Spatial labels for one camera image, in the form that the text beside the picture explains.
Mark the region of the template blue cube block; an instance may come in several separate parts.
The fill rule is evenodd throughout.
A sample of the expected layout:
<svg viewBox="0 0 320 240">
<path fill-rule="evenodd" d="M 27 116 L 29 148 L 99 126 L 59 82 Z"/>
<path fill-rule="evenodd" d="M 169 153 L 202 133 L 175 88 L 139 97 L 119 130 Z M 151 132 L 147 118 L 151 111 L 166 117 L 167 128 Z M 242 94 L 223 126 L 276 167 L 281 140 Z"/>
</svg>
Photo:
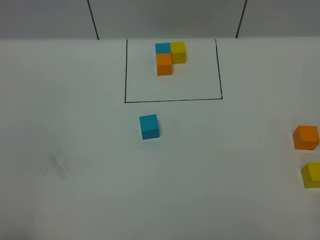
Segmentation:
<svg viewBox="0 0 320 240">
<path fill-rule="evenodd" d="M 171 54 L 171 44 L 169 42 L 156 43 L 155 53 L 159 54 Z"/>
</svg>

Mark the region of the template orange cube block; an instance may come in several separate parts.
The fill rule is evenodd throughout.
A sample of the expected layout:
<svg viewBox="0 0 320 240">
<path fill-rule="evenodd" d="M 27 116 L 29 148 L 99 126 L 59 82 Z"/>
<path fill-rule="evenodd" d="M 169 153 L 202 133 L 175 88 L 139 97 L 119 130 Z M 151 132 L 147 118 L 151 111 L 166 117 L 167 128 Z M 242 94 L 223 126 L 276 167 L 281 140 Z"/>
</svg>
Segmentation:
<svg viewBox="0 0 320 240">
<path fill-rule="evenodd" d="M 170 53 L 156 54 L 156 68 L 158 76 L 173 74 L 173 62 Z"/>
</svg>

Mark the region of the template yellow cube block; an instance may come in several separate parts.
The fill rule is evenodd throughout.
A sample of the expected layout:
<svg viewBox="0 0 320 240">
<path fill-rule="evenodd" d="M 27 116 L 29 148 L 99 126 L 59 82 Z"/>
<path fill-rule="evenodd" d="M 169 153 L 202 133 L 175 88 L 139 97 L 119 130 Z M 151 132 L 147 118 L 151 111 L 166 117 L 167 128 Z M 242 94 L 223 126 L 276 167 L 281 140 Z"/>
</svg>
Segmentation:
<svg viewBox="0 0 320 240">
<path fill-rule="evenodd" d="M 186 45 L 183 41 L 171 42 L 170 50 L 173 64 L 184 64 L 187 62 Z"/>
</svg>

